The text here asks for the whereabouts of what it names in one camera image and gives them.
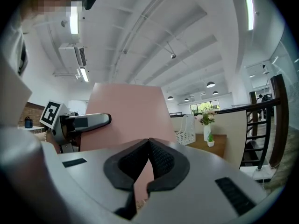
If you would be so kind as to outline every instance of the window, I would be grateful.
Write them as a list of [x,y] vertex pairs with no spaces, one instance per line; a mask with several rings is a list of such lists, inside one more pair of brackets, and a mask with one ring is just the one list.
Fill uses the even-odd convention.
[[206,110],[220,110],[219,100],[190,105],[191,114],[202,113]]

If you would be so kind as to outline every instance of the air conditioner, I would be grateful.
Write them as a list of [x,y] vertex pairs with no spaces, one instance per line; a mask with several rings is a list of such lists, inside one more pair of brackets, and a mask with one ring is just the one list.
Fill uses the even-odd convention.
[[81,43],[64,43],[59,47],[59,53],[68,69],[78,69],[86,66],[84,47]]

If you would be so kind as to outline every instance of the small green plant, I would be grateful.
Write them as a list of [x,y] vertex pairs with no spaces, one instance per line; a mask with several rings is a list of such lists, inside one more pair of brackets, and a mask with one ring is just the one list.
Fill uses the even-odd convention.
[[207,137],[207,141],[208,142],[213,142],[214,141],[212,133],[209,133],[209,135]]

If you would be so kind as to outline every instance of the flower vase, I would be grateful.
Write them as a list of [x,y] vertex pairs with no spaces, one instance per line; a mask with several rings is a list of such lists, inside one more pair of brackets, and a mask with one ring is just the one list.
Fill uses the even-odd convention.
[[210,125],[205,125],[204,126],[204,141],[205,142],[207,142],[210,132],[211,132],[211,126]]

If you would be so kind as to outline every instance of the wooden post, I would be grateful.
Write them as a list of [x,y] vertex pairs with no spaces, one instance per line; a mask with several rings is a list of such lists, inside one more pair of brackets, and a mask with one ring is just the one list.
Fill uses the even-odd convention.
[[284,155],[286,139],[289,131],[289,105],[284,79],[281,74],[271,78],[275,98],[280,98],[280,105],[276,106],[276,133],[270,166],[276,167]]
[[[256,104],[256,93],[254,91],[252,91],[252,92],[249,93],[249,96],[250,96],[251,104],[252,105]],[[252,112],[252,118],[253,118],[252,122],[257,122],[258,121],[257,111]],[[257,125],[253,126],[252,136],[257,136]]]

